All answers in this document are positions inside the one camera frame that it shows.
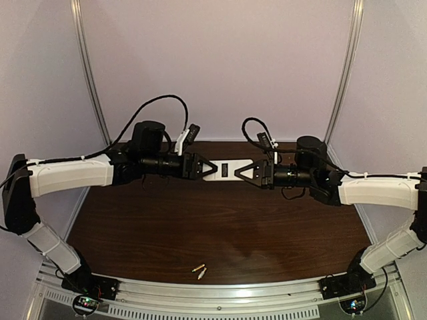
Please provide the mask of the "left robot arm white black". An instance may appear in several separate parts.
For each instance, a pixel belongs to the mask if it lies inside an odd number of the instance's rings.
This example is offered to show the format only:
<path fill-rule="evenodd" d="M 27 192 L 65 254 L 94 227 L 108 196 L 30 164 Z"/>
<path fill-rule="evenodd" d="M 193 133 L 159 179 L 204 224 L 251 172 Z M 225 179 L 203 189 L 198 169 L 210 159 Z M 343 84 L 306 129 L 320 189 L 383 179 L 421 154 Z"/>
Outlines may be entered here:
<path fill-rule="evenodd" d="M 135 124 L 131 139 L 119 149 L 94 157 L 71 160 L 28 160 L 14 156 L 2 191 L 5 229 L 26 238 L 63 272 L 73 291 L 97 295 L 99 283 L 82 254 L 68 245 L 42 221 L 34 199 L 80 187 L 125 185 L 147 174 L 197 180 L 215 173 L 217 165 L 197 153 L 186 153 L 199 132 L 197 125 L 184 130 L 173 153 L 161 151 L 165 125 L 157 121 Z"/>

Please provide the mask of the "white red remote control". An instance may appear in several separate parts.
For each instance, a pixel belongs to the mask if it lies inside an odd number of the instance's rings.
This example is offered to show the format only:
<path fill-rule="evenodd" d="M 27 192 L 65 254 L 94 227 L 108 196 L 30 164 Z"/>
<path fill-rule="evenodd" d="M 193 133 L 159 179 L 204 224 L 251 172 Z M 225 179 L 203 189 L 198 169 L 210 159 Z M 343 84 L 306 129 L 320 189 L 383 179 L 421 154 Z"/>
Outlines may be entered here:
<path fill-rule="evenodd" d="M 204 181 L 225 182 L 225 181 L 243 181 L 242 178 L 235 175 L 235 171 L 251 165 L 252 159 L 231 159 L 231 160 L 210 160 L 217 167 L 215 173 L 210 173 L 203 177 Z"/>

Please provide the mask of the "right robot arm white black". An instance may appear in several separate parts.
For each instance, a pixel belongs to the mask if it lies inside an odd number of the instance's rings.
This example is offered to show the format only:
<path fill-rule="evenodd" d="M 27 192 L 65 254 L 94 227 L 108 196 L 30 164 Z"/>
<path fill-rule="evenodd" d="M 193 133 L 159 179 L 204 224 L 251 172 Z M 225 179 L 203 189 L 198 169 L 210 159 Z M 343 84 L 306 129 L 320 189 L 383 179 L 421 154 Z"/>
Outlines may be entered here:
<path fill-rule="evenodd" d="M 234 175 L 262 189 L 308 189 L 313 199 L 326 205 L 385 205 L 414 212 L 413 218 L 385 240 L 357 252 L 340 279 L 340 287 L 353 295 L 369 287 L 379 269 L 426 246 L 426 171 L 405 175 L 350 173 L 329 163 L 326 153 L 326 144 L 317 137 L 302 136 L 296 141 L 294 163 L 260 160 L 236 169 Z"/>

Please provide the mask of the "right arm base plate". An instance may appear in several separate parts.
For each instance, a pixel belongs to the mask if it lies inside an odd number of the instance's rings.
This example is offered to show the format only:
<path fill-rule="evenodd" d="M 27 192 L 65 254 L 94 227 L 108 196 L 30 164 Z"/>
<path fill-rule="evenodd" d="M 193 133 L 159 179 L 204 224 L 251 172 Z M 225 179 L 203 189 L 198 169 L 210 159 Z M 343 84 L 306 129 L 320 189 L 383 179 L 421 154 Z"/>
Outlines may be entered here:
<path fill-rule="evenodd" d="M 373 276 L 361 273 L 329 275 L 321 278 L 318 283 L 324 300 L 361 293 L 376 286 Z"/>

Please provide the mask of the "gold AAA battery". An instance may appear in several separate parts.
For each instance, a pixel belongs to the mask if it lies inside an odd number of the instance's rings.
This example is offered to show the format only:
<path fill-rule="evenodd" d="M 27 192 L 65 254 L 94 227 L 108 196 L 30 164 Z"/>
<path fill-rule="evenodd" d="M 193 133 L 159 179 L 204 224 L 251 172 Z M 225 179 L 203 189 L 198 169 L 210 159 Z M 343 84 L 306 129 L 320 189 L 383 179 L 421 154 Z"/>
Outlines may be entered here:
<path fill-rule="evenodd" d="M 199 271 L 200 269 L 203 269 L 204 267 L 205 267 L 205 264 L 203 263 L 203 264 L 198 265 L 197 267 L 193 268 L 193 269 L 191 270 L 191 272 L 192 272 L 192 273 L 195 273 L 196 271 Z"/>

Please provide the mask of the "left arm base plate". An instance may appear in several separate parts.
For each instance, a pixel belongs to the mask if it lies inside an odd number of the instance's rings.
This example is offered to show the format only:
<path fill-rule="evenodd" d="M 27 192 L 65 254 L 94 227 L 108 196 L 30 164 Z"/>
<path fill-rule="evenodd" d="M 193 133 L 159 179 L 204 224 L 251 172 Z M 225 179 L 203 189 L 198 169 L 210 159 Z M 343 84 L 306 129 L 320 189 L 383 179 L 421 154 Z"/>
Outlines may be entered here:
<path fill-rule="evenodd" d="M 62 280 L 61 287 L 92 298 L 114 301 L 119 281 L 114 278 L 93 275 L 91 273 L 66 274 Z"/>

